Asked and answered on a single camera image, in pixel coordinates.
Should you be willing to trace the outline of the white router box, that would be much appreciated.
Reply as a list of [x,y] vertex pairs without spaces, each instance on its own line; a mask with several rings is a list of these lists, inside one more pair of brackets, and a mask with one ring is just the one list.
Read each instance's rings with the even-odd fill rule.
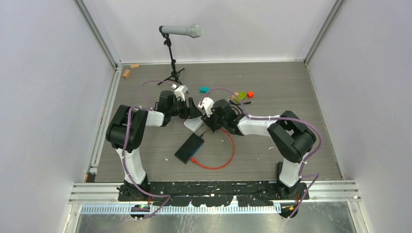
[[184,121],[184,126],[194,133],[203,125],[203,123],[201,117],[196,117],[193,119],[186,119]]

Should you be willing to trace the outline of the black network switch blue ports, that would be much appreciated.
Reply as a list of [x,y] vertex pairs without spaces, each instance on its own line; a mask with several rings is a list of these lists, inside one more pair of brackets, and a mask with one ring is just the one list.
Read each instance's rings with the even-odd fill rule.
[[203,144],[204,139],[192,133],[174,155],[182,163],[187,164]]

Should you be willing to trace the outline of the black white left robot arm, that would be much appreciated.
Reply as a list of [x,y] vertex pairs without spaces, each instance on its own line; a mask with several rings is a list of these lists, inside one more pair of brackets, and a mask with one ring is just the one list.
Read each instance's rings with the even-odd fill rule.
[[125,184],[121,191],[130,193],[138,201],[149,195],[147,173],[139,151],[147,127],[165,127],[172,117],[187,120],[201,116],[202,112],[195,106],[193,98],[183,99],[170,90],[160,93],[153,110],[120,105],[107,128],[106,140],[122,162]]

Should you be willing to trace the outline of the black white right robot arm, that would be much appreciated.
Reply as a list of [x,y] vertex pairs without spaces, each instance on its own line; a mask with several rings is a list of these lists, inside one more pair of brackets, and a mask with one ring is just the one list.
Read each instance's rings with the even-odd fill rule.
[[198,108],[205,112],[202,120],[212,131],[225,128],[230,134],[271,138],[283,156],[277,167],[278,195],[290,199],[296,194],[304,160],[318,141],[308,124],[292,111],[266,117],[236,112],[226,100],[204,98]]

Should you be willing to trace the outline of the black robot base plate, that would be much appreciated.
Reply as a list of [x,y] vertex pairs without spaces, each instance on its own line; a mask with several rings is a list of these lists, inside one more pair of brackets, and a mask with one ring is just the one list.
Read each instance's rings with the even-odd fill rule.
[[144,184],[143,189],[152,195],[145,195],[133,184],[123,182],[117,187],[118,200],[149,201],[160,206],[165,195],[170,195],[167,206],[226,207],[236,200],[240,207],[249,207],[269,206],[275,200],[298,203],[301,199],[309,199],[305,183],[299,183],[290,194],[277,182],[270,181],[151,182]]

